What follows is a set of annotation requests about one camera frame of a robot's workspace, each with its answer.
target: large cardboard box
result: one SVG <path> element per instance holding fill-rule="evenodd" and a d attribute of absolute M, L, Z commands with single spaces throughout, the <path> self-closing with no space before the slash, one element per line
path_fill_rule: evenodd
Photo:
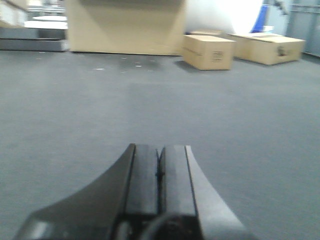
<path fill-rule="evenodd" d="M 305 41 L 272 33 L 230 34 L 236 58 L 265 65 L 299 60 Z"/>
<path fill-rule="evenodd" d="M 181 55 L 186 0 L 68 0 L 71 51 Z"/>
<path fill-rule="evenodd" d="M 229 70 L 234 56 L 235 42 L 207 36 L 186 35 L 183 60 L 200 70 Z"/>
<path fill-rule="evenodd" d="M 212 29 L 199 29 L 195 31 L 188 32 L 189 35 L 201 35 L 201 36 L 213 36 L 218 38 L 224 38 L 225 33 L 222 30 L 212 30 Z"/>

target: gray cabinet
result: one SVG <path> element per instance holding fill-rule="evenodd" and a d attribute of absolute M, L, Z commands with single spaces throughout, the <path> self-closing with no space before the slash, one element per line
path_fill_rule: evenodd
<path fill-rule="evenodd" d="M 320 0 L 293 1 L 286 35 L 306 40 L 304 51 L 320 56 Z"/>

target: gray carpet floor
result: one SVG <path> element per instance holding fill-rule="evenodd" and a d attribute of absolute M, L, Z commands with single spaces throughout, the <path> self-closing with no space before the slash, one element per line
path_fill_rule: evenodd
<path fill-rule="evenodd" d="M 261 240 L 320 239 L 320 60 L 199 71 L 181 57 L 0 51 L 0 239 L 129 143 L 191 145 Z"/>

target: white wall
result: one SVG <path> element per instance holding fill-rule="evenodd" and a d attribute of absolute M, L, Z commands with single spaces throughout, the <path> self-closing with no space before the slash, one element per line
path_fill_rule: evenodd
<path fill-rule="evenodd" d="M 251 31 L 263 0 L 188 0 L 186 31 L 223 30 L 244 34 Z"/>
<path fill-rule="evenodd" d="M 286 10 L 290 14 L 291 4 L 293 3 L 293 0 L 284 0 L 284 3 Z M 281 10 L 279 10 L 277 7 L 270 6 L 266 25 L 274 26 L 273 33 L 286 35 L 290 15 L 281 14 Z"/>

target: blue object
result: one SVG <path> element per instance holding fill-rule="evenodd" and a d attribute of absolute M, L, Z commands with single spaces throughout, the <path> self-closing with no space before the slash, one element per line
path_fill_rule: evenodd
<path fill-rule="evenodd" d="M 254 24 L 254 27 L 251 33 L 261 33 L 264 30 L 268 9 L 269 9 L 268 4 L 262 4 L 259 16 L 256 19 L 256 22 Z"/>

